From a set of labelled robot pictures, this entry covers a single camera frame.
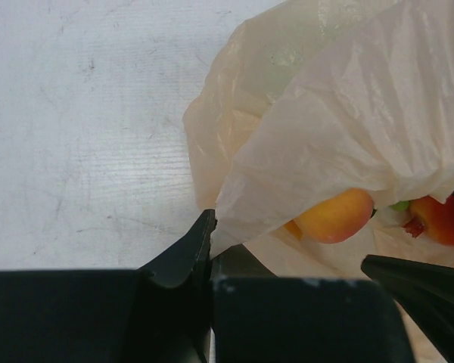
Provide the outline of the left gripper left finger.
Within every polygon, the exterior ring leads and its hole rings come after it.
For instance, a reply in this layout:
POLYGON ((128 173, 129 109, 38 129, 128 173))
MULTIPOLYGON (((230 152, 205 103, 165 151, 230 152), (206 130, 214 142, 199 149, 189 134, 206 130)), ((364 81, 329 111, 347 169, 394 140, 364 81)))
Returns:
POLYGON ((144 278, 141 337, 148 361, 209 361, 215 227, 215 211, 204 210, 183 237, 138 270, 144 278))

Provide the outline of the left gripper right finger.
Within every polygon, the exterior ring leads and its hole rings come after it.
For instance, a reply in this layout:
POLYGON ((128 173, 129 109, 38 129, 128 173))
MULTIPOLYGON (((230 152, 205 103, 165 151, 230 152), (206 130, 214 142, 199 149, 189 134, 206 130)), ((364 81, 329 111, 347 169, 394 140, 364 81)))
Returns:
POLYGON ((454 268, 368 255, 361 270, 389 292, 448 362, 454 362, 454 268))

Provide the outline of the green fruit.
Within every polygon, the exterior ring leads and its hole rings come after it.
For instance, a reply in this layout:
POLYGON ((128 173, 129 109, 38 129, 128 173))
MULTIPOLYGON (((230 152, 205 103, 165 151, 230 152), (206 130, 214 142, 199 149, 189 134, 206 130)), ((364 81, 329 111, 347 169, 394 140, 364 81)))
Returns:
POLYGON ((396 212, 403 212, 409 208, 409 205, 410 205, 409 200, 403 200, 403 201, 390 205, 390 208, 396 212))

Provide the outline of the orange plastic bag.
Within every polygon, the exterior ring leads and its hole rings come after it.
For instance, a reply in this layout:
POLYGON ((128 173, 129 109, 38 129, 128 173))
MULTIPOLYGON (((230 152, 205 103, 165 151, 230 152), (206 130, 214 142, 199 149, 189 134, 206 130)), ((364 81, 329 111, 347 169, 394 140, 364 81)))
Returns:
POLYGON ((368 254, 454 267, 389 205, 454 190, 454 1, 287 1, 242 23, 183 116, 211 255, 249 243, 280 275, 360 276, 368 254), (348 189, 377 213, 334 245, 281 226, 348 189))

